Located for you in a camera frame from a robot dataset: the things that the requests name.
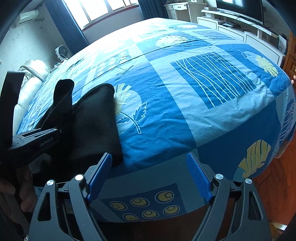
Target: television screen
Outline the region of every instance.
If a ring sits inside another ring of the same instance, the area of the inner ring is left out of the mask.
[[[263,24],[262,0],[217,0],[219,10],[231,11]]]

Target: bed sheet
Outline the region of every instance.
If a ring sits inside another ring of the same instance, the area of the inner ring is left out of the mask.
[[[288,76],[248,44],[194,23],[154,18],[94,42],[48,76],[19,133],[34,128],[60,79],[75,82],[73,104],[101,83],[115,88],[124,162],[92,204],[100,221],[196,210],[206,201],[187,169],[189,151],[242,181],[259,175],[295,130]]]

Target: silver screw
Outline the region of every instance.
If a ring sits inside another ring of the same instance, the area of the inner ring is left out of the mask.
[[[81,174],[78,174],[75,176],[76,181],[81,181],[82,179],[83,179],[83,175],[81,175]]]
[[[247,184],[252,184],[252,180],[247,178],[246,181],[245,181]]]
[[[49,181],[47,181],[47,185],[48,185],[48,186],[51,186],[52,184],[54,184],[54,181],[53,181],[53,180],[49,180]]]
[[[215,178],[218,180],[222,180],[224,177],[222,174],[216,174]]]

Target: red window trim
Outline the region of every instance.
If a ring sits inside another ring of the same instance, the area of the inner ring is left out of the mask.
[[[107,18],[109,18],[109,17],[112,17],[112,16],[114,16],[114,15],[116,15],[116,14],[119,14],[119,13],[121,13],[121,12],[124,12],[124,11],[130,10],[130,9],[133,9],[133,8],[136,8],[136,7],[139,7],[139,5],[133,5],[133,6],[130,6],[130,7],[126,7],[126,8],[124,8],[124,9],[122,9],[122,10],[119,10],[119,11],[113,12],[113,13],[107,15],[106,17],[103,17],[103,18],[101,18],[101,19],[99,19],[99,20],[97,20],[97,21],[91,23],[90,25],[88,25],[87,27],[85,27],[82,31],[89,29],[90,27],[96,25],[97,23],[99,23],[99,22],[101,22],[101,21],[103,21],[103,20],[105,20],[105,19],[107,19]]]

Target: white fan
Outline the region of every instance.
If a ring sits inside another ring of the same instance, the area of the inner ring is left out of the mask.
[[[57,47],[55,51],[60,62],[62,62],[65,58],[70,58],[68,50],[64,45]]]

